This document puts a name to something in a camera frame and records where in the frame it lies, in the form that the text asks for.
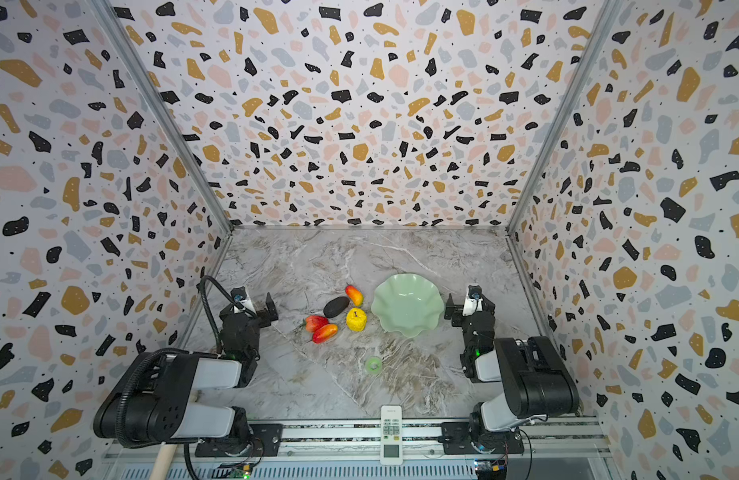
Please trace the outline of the green scalloped fruit bowl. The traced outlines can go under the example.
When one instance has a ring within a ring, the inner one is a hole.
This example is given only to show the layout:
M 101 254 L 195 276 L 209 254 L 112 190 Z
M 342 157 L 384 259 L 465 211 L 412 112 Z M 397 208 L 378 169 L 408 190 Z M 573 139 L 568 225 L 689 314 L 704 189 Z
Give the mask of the green scalloped fruit bowl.
M 385 332 L 407 338 L 433 331 L 443 317 L 445 302 L 439 288 L 427 278 L 413 274 L 395 274 L 375 288 L 371 313 Z

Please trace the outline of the red orange fake mango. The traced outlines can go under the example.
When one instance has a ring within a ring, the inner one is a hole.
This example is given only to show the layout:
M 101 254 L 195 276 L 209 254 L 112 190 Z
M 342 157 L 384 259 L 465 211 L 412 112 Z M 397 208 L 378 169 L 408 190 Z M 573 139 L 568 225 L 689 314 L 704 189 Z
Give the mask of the red orange fake mango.
M 315 344 L 322 344 L 327 340 L 333 338 L 339 332 L 339 330 L 340 328 L 336 324 L 328 323 L 314 332 L 312 341 Z

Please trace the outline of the dark fake avocado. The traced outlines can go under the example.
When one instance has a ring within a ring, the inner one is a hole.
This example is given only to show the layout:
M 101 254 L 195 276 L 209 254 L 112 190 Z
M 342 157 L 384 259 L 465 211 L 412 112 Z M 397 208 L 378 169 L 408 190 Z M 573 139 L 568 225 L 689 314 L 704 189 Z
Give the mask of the dark fake avocado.
M 347 296 L 340 296 L 330 300 L 324 307 L 323 314 L 325 318 L 336 318 L 346 311 L 351 304 L 351 300 Z

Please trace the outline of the yellow fake apple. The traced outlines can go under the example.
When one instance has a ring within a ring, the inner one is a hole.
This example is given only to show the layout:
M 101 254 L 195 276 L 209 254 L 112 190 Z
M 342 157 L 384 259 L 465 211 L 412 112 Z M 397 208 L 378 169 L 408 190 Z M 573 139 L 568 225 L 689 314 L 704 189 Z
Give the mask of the yellow fake apple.
M 362 332 L 368 323 L 367 313 L 361 308 L 352 308 L 346 317 L 347 328 L 353 332 Z

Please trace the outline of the red yellow fake mango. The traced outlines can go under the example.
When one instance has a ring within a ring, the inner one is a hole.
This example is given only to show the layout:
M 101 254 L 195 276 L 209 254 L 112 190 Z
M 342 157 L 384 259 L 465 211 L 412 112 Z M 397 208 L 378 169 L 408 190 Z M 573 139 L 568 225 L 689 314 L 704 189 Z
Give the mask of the red yellow fake mango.
M 345 294 L 349 297 L 349 300 L 356 306 L 362 307 L 364 304 L 363 293 L 355 286 L 348 285 L 345 289 Z

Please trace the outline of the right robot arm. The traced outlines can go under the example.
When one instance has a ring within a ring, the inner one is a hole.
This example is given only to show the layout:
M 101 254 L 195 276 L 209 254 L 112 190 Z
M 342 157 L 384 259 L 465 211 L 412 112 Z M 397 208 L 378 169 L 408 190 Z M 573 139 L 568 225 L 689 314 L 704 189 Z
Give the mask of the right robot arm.
M 461 329 L 465 349 L 461 369 L 471 383 L 499 383 L 503 392 L 479 402 L 466 422 L 441 424 L 447 455 L 511 455 L 525 452 L 521 427 L 574 414 L 579 391 L 547 336 L 497 336 L 495 303 L 471 286 L 462 304 L 449 298 L 445 319 Z

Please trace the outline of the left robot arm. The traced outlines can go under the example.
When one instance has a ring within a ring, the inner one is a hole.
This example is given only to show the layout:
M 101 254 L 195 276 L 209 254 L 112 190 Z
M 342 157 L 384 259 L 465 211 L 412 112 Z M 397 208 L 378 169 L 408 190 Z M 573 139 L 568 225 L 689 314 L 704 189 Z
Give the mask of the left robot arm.
M 217 352 L 166 347 L 140 353 L 97 411 L 95 436 L 129 449 L 174 444 L 195 445 L 205 456 L 265 455 L 244 408 L 193 398 L 249 386 L 261 359 L 261 332 L 279 319 L 271 297 L 257 309 L 245 287 L 219 292 L 228 304 L 210 320 Z

